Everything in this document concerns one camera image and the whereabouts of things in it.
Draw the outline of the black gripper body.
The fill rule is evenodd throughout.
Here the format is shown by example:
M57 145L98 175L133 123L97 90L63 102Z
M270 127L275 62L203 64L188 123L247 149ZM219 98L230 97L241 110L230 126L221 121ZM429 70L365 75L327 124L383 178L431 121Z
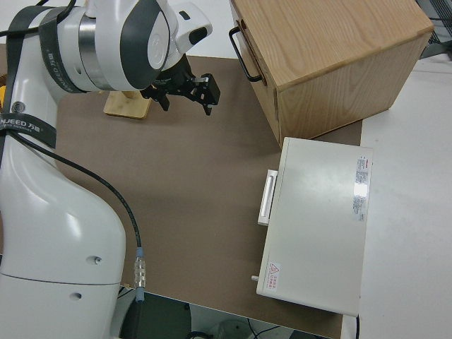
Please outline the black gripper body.
M166 95L181 95L192 101L204 103L205 95L198 91L198 87L205 80L205 75L196 77L192 73L187 56L183 56L174 66L162 71L147 88L141 90L141 96L164 102L163 98Z

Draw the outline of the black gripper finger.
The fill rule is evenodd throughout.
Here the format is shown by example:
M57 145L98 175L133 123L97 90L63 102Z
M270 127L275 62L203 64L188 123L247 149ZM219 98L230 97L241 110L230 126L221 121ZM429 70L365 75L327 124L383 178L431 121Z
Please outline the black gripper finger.
M158 92L155 95L154 101L158 102L161 106L161 108L167 112L169 110L170 107L170 101L168 100L167 96L165 93L163 92Z
M202 75L201 104L207 116L211 115L212 108L217 106L220 100L220 89L211 73Z

